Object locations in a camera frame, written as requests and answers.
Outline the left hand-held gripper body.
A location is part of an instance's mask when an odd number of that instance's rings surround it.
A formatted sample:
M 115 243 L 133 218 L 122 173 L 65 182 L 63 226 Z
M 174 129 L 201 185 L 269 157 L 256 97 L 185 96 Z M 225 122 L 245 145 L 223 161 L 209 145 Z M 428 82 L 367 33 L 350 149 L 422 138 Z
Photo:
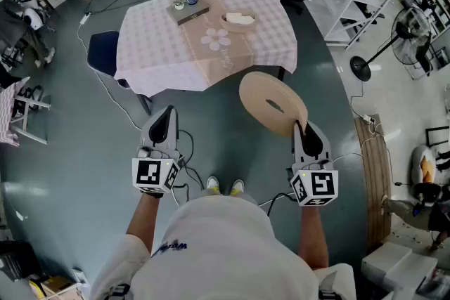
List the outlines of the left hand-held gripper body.
M 133 186 L 147 194 L 170 193 L 181 168 L 181 153 L 177 150 L 178 114 L 172 105 L 163 109 L 174 109 L 173 140 L 154 144 L 149 139 L 149 119 L 141 130 L 136 157 L 131 160 Z

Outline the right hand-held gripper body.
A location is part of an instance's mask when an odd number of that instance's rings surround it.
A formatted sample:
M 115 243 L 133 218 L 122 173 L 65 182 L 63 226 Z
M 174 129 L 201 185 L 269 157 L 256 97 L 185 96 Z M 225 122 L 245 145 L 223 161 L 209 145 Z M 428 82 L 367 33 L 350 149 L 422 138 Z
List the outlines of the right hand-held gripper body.
M 294 154 L 294 128 L 290 185 L 301 207 L 324 206 L 338 197 L 338 171 L 334 169 L 328 138 L 315 124 L 309 123 L 323 143 L 320 155 Z

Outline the round woven beige placemat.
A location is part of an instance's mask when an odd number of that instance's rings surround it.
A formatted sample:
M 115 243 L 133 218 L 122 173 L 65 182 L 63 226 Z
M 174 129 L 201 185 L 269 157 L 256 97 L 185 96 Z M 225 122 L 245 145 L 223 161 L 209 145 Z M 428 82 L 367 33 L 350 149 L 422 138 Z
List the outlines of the round woven beige placemat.
M 264 72 L 249 72 L 241 80 L 239 96 L 244 108 L 268 130 L 285 137 L 308 124 L 302 99 L 281 80 Z

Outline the person's right forearm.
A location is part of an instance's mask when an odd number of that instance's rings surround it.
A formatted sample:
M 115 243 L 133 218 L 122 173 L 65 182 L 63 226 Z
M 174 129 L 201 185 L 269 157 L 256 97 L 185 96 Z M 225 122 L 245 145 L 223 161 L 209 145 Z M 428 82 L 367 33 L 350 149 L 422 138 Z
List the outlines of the person's right forearm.
M 329 267 L 328 246 L 318 207 L 303 207 L 298 256 L 313 269 Z

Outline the grey rectangular tray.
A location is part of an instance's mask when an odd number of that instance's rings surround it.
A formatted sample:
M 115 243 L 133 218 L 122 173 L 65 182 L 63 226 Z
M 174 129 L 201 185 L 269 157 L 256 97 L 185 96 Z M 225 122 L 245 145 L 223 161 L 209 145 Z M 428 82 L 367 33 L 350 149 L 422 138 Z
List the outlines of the grey rectangular tray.
M 198 2 L 193 5 L 185 4 L 184 8 L 181 10 L 175 9 L 174 6 L 169 6 L 166 8 L 168 15 L 177 26 L 197 18 L 200 15 L 207 13 L 209 10 L 210 6 L 205 2 Z

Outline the cardboard box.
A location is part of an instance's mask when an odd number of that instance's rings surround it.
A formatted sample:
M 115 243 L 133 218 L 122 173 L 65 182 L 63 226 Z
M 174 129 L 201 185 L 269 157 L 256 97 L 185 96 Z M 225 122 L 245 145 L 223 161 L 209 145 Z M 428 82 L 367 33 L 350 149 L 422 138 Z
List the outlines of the cardboard box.
M 28 280 L 37 300 L 85 300 L 80 284 L 63 276 L 46 276 Z

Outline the person's left shoe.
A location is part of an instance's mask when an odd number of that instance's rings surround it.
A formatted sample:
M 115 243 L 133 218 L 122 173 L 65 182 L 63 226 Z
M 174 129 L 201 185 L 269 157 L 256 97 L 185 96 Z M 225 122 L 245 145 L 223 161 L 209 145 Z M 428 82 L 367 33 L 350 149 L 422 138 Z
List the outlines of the person's left shoe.
M 220 188 L 219 188 L 219 182 L 215 176 L 210 176 L 206 182 L 206 190 L 215 193 L 220 194 Z

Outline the wooden floor plank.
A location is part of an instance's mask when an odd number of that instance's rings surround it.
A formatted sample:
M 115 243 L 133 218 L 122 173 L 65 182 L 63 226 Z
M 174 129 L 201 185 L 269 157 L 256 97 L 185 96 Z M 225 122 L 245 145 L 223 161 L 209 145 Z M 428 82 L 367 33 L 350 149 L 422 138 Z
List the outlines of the wooden floor plank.
M 376 250 L 391 232 L 391 216 L 381 212 L 383 195 L 391 194 L 390 161 L 380 125 L 370 126 L 363 119 L 355 119 L 361 147 L 367 194 L 366 252 Z

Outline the black standing fan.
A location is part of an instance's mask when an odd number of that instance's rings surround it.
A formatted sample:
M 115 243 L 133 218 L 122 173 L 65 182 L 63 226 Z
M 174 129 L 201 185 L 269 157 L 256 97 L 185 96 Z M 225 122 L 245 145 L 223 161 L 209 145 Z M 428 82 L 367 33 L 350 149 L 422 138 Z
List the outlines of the black standing fan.
M 417 65 L 429 76 L 433 66 L 427 57 L 431 45 L 431 26 L 425 13 L 416 6 L 400 11 L 394 19 L 391 37 L 369 60 L 353 56 L 350 67 L 353 74 L 362 82 L 371 78 L 369 65 L 389 47 L 396 59 L 406 68 Z

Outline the person's white shirt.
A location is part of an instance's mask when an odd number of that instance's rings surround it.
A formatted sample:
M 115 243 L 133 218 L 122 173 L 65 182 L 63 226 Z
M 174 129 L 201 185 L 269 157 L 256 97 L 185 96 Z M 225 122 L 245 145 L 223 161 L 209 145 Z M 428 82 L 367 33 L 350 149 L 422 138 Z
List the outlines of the person's white shirt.
M 178 208 L 158 247 L 125 235 L 91 300 L 356 300 L 352 267 L 313 270 L 257 205 L 206 196 Z

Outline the white storage boxes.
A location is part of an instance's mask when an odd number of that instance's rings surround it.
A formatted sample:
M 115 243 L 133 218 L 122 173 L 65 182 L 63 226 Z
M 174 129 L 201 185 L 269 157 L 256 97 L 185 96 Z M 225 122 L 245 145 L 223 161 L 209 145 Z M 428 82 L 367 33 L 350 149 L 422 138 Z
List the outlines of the white storage boxes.
M 386 242 L 361 261 L 361 274 L 386 290 L 391 300 L 418 300 L 416 291 L 433 273 L 437 259 Z

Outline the white piece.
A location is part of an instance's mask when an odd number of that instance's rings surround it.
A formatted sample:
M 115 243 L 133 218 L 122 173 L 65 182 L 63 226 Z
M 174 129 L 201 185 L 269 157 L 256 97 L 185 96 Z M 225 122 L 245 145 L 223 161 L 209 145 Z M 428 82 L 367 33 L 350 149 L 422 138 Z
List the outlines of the white piece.
M 226 21 L 234 25 L 251 25 L 255 19 L 251 15 L 243 15 L 242 13 L 227 13 Z

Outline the small checked-cloth table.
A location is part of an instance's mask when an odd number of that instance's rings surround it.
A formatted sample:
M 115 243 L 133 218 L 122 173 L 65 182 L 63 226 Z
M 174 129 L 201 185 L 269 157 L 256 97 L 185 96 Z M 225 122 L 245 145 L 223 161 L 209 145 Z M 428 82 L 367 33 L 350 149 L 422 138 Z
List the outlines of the small checked-cloth table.
M 0 143 L 19 146 L 18 136 L 10 130 L 10 124 L 15 96 L 29 79 L 29 77 L 21 79 L 0 92 Z

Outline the black storage crate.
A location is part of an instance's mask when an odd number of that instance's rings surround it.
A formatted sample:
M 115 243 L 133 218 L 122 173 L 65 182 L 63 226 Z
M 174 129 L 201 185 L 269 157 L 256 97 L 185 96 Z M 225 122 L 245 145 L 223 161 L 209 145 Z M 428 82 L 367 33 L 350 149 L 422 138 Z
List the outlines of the black storage crate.
M 0 241 L 0 271 L 13 282 L 36 273 L 31 245 L 22 241 Z

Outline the white stool frame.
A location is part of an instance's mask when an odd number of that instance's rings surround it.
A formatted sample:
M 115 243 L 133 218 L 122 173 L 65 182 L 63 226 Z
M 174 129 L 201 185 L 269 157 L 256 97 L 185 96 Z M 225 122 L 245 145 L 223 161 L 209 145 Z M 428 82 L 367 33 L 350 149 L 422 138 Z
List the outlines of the white stool frame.
M 32 139 L 38 143 L 47 145 L 48 143 L 47 143 L 46 139 L 35 136 L 34 134 L 27 131 L 27 120 L 28 120 L 29 110 L 33 106 L 42 107 L 42 108 L 49 110 L 51 108 L 51 105 L 49 103 L 44 103 L 44 102 L 37 101 L 37 100 L 31 99 L 31 98 L 26 98 L 23 96 L 16 96 L 14 98 L 14 100 L 24 103 L 25 110 L 24 110 L 22 116 L 12 118 L 11 123 L 10 123 L 11 130 L 14 131 L 15 133 L 18 133 L 29 139 Z

